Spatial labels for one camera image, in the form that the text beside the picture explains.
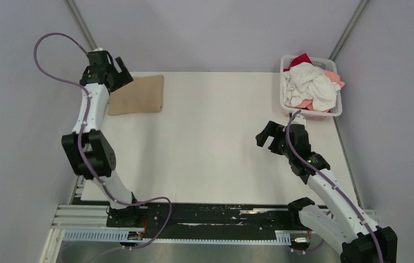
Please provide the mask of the beige t-shirt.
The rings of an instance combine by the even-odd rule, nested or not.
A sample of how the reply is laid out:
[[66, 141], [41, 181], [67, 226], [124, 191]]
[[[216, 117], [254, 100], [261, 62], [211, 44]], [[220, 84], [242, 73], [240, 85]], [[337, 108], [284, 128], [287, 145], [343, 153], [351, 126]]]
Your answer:
[[163, 109], [163, 75], [134, 77], [133, 81], [110, 94], [109, 116], [158, 113]]

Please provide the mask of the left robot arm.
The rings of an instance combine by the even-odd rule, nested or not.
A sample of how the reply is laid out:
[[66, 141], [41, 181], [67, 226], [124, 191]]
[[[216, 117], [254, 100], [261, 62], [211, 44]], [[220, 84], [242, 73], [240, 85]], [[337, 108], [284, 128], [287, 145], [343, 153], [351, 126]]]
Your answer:
[[71, 134], [61, 144], [73, 172], [93, 183], [109, 201], [108, 227], [136, 227], [142, 212], [137, 199], [116, 172], [116, 154], [102, 132], [110, 94], [133, 81], [121, 58], [97, 48], [87, 53], [89, 65], [79, 85], [82, 102]]

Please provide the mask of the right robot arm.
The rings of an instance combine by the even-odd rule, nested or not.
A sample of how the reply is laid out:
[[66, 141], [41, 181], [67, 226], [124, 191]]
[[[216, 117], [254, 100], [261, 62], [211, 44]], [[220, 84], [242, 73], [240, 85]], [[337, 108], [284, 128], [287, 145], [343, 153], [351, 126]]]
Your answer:
[[340, 257], [341, 262], [396, 262], [398, 237], [381, 227], [343, 190], [322, 155], [312, 151], [303, 123], [280, 125], [269, 121], [256, 135], [257, 146], [272, 142], [270, 152], [285, 156], [293, 173], [312, 189], [329, 209], [323, 212], [311, 199], [290, 203], [287, 221], [293, 228], [316, 232]]

